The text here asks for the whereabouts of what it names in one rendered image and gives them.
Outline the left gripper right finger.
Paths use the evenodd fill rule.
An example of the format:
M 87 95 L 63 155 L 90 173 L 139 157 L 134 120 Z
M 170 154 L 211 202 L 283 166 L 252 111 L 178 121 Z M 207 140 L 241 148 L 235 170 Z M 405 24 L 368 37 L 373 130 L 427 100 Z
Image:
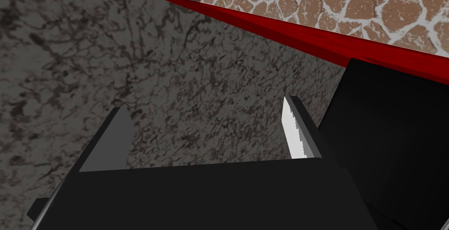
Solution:
M 282 126 L 292 159 L 322 157 L 298 107 L 289 96 L 283 99 Z

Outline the black box cabinet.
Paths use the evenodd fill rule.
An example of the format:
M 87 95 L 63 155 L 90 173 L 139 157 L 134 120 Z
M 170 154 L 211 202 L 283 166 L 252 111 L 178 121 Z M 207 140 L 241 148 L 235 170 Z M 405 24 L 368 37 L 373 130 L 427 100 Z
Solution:
M 319 130 L 378 230 L 444 230 L 449 85 L 352 59 Z

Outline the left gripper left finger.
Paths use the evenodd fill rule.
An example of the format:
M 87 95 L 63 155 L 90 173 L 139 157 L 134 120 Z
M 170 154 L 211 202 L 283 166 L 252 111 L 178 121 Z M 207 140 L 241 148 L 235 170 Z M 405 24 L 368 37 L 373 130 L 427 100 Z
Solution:
M 134 124 L 125 107 L 107 116 L 80 157 L 78 172 L 123 170 L 134 137 Z

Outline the red wooden board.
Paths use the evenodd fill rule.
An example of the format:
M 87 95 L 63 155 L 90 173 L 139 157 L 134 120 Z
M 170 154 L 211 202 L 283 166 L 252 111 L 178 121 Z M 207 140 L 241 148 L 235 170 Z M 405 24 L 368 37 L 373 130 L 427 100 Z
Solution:
M 449 58 L 191 0 L 165 0 L 346 67 L 354 58 L 449 85 Z

